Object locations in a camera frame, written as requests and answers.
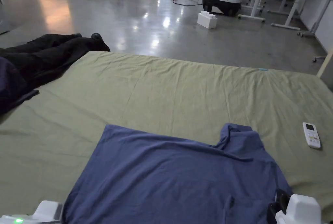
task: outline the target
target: mattress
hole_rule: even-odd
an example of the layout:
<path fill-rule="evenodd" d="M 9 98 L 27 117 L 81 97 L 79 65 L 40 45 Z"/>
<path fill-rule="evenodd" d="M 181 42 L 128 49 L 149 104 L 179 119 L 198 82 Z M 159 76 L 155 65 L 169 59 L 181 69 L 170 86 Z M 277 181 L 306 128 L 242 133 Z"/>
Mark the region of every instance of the mattress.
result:
<path fill-rule="evenodd" d="M 230 122 L 258 131 L 294 192 L 333 219 L 333 94 L 316 76 L 89 52 L 39 90 L 1 118 L 0 214 L 64 202 L 107 124 L 216 144 Z"/>

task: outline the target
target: blue t-shirt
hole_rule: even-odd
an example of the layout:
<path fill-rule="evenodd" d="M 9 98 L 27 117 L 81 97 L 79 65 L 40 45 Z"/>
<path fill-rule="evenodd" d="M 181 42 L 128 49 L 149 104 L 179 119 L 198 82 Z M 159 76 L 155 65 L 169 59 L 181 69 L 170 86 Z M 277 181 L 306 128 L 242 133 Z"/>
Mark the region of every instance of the blue t-shirt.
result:
<path fill-rule="evenodd" d="M 226 124 L 212 146 L 107 125 L 63 223 L 264 224 L 278 188 L 292 193 L 250 127 Z"/>

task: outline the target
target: polished gray floor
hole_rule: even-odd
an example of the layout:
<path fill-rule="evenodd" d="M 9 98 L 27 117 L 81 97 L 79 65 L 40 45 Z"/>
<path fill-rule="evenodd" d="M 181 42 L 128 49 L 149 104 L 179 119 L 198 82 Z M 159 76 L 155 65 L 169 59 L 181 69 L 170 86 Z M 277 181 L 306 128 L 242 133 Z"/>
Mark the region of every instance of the polished gray floor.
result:
<path fill-rule="evenodd" d="M 2 48 L 46 33 L 90 36 L 99 32 L 114 52 L 310 74 L 316 74 L 320 67 L 319 62 L 312 63 L 313 57 L 325 55 L 316 39 L 300 38 L 293 30 L 270 26 L 271 22 L 283 23 L 286 17 L 265 12 L 265 24 L 218 16 L 217 27 L 208 30 L 196 23 L 202 6 L 180 6 L 172 0 L 4 2 L 13 30 L 0 35 Z M 277 6 L 277 2 L 268 1 L 266 6 Z"/>

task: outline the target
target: white wall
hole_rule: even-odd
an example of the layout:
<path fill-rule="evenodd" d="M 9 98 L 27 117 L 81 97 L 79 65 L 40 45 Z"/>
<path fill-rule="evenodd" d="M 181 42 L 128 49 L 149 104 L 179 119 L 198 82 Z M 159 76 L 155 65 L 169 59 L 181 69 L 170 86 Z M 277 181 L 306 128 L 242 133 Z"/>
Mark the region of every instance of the white wall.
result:
<path fill-rule="evenodd" d="M 311 29 L 318 20 L 319 14 L 327 0 L 307 0 L 301 14 L 304 25 Z M 315 33 L 317 39 L 328 52 L 333 47 L 333 1 L 331 0 L 319 27 Z"/>

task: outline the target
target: black shoe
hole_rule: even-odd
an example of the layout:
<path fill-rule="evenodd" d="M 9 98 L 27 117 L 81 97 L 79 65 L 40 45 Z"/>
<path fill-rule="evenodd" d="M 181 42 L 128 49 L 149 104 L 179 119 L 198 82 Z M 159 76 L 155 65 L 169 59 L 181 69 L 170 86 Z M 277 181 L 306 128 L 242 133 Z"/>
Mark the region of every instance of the black shoe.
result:
<path fill-rule="evenodd" d="M 92 39 L 102 40 L 102 41 L 103 41 L 102 36 L 101 36 L 100 34 L 98 34 L 98 33 L 94 33 L 94 34 L 92 34 L 92 35 L 91 35 L 91 38 L 92 38 Z"/>
<path fill-rule="evenodd" d="M 110 48 L 105 44 L 105 42 L 103 41 L 102 39 L 102 36 L 98 33 L 94 33 L 91 35 L 91 38 L 94 39 L 94 40 L 98 40 L 98 41 L 101 41 L 103 44 L 102 44 L 102 48 L 100 51 L 108 51 L 110 52 Z"/>

